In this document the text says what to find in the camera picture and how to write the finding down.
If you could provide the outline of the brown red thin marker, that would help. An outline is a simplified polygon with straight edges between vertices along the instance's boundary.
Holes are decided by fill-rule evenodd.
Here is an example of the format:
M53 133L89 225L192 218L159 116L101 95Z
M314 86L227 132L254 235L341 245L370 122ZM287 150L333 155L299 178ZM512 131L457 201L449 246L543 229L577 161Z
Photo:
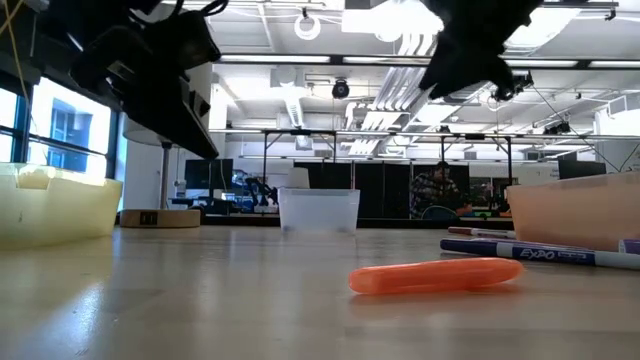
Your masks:
M472 227L449 227L448 232L451 234L460 234L476 237L490 237L500 239L515 239L516 234L514 231L508 230L492 230L492 229L480 229Z

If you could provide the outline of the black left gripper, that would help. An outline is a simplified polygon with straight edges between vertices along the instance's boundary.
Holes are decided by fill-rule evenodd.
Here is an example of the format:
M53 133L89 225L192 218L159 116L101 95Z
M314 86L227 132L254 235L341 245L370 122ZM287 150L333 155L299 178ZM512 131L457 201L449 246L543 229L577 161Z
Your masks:
M119 101L126 139L215 159L219 152L201 122L211 106L190 89L187 71L220 58L205 16L183 12L143 27L108 28L84 47L70 75L83 89Z

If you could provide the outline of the black computer monitor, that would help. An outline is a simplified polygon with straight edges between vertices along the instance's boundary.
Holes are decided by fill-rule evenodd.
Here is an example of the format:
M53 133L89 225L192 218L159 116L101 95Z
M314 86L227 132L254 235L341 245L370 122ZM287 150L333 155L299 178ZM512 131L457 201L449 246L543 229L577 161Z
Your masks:
M224 200L232 190L233 160L187 160L184 176L187 197Z

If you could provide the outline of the orange highlighter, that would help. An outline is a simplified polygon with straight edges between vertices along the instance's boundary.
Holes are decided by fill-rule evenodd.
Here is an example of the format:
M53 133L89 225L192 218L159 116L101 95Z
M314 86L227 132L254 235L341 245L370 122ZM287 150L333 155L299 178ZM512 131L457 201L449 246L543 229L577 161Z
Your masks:
M524 271L503 258L465 258L364 267L349 274L349 287L365 295L462 291L510 281Z

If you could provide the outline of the teal chair back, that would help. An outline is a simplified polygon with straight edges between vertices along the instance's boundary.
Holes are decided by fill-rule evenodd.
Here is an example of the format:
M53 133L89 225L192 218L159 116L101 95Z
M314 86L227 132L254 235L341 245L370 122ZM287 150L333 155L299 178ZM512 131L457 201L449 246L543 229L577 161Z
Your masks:
M434 205L427 207L422 212L421 219L429 221L455 221L459 219L459 216L454 210Z

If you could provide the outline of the yellow plastic bin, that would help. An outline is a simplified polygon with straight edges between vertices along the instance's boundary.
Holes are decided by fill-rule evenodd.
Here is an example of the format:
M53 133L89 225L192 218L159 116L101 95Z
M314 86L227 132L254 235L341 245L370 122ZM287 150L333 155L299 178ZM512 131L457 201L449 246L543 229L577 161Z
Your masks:
M110 235L123 184L50 166L0 163L0 250Z

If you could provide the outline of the orange plastic bin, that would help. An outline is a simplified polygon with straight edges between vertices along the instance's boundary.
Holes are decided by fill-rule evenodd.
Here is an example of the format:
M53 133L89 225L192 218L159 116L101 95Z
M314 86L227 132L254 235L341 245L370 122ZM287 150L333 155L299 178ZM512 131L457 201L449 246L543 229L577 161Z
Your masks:
M507 200L521 241L616 251L640 239L640 172L511 186Z

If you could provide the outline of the short purple marker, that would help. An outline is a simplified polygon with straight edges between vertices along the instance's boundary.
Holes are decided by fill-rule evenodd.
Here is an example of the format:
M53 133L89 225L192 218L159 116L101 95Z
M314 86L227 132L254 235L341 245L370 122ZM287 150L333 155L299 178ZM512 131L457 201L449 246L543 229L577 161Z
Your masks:
M516 244L516 245L526 245L526 246L545 246L545 247L559 247L559 248L574 249L574 250L590 250L590 249L584 248L584 247L561 245L561 244L540 243L540 242L526 242L526 241L520 241L520 240L515 240L515 239L487 238L485 240L486 241L493 241L493 242L511 243L511 244Z

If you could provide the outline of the purple Expo thin marker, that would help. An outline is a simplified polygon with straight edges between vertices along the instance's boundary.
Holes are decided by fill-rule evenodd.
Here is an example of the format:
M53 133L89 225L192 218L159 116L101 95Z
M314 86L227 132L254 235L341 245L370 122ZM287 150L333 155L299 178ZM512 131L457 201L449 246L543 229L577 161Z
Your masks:
M595 251L576 247L551 246L488 238L444 238L440 241L440 248L446 251L514 260L640 270L640 255Z

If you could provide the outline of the black background metal frame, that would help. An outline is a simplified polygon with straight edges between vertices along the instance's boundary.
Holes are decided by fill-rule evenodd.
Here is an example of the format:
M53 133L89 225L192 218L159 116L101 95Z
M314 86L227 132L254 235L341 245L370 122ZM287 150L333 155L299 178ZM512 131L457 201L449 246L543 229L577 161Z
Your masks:
M302 156L296 151L290 160L331 160L333 162L430 162L445 161L447 152L470 152L477 145L497 148L506 156L505 162L513 162L513 153L529 150L552 150L551 156L542 158L550 162L571 153L590 151L597 153L601 142L637 142L636 135L594 135L574 133L569 135L526 133L446 133L446 132L401 132L401 131L355 131L321 129L213 129L211 134L238 135L242 138L260 138L262 152L257 156L263 161L271 159L269 148L280 140L296 140L305 137L318 139L327 146L324 155Z

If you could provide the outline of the person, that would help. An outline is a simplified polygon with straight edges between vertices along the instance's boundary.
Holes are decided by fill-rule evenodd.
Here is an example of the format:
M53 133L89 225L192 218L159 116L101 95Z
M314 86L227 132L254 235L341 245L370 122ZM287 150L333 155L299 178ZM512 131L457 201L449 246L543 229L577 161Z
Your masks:
M425 211L432 206L448 208L457 215L472 210L472 204L450 177L450 167L446 161L440 161L432 170L418 174L412 180L410 196L412 219L422 219Z

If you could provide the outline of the white shade wooden base lamp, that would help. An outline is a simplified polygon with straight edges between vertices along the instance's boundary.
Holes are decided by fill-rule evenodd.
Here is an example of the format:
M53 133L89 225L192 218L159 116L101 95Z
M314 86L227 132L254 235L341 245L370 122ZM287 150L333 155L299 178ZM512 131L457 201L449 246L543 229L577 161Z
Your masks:
M209 103L212 66L208 63L200 65L188 70L187 76L190 89L198 92ZM170 166L178 163L178 158L171 151L190 151L169 143L152 146L128 140L124 136L127 122L127 115L124 113L121 120L124 167L120 226L157 229L198 227L201 223L199 210L175 210L168 206L169 177L174 173ZM208 114L201 118L201 122L208 130Z

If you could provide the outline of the clear plastic bin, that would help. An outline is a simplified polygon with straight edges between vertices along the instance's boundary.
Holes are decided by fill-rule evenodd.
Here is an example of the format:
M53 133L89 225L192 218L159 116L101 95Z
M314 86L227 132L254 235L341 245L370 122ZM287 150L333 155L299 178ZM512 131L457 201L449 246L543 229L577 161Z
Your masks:
M356 231L359 190L280 188L278 200L283 232Z

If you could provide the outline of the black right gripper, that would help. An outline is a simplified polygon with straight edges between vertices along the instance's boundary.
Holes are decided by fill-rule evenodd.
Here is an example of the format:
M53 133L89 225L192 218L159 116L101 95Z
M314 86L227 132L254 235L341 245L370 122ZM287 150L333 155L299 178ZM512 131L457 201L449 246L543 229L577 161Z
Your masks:
M504 43L543 0L422 0L443 22L436 48L419 88L432 100L488 81L496 97L516 93L510 67L501 58Z

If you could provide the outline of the black partition panels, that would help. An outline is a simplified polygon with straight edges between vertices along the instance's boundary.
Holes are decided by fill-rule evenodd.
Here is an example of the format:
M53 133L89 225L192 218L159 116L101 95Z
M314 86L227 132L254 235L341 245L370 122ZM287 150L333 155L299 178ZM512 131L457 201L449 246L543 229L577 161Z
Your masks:
M435 164L383 162L300 162L295 167L309 171L313 189L356 189L360 191L358 216L365 219L410 217L410 186L420 173ZM467 166L450 166L450 177L469 202L470 176Z

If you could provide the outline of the wide black monitor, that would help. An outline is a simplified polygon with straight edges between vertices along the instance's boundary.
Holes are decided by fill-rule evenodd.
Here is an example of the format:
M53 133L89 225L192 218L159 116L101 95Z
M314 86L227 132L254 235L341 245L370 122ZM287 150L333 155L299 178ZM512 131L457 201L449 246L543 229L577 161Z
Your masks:
M559 178L561 180L603 175L606 165L594 161L559 160Z

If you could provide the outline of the white cylindrical container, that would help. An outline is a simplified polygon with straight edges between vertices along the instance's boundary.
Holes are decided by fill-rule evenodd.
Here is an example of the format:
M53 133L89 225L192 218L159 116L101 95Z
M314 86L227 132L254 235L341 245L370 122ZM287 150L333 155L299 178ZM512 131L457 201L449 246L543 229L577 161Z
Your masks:
M304 167L292 167L287 174L287 188L310 189L309 171Z

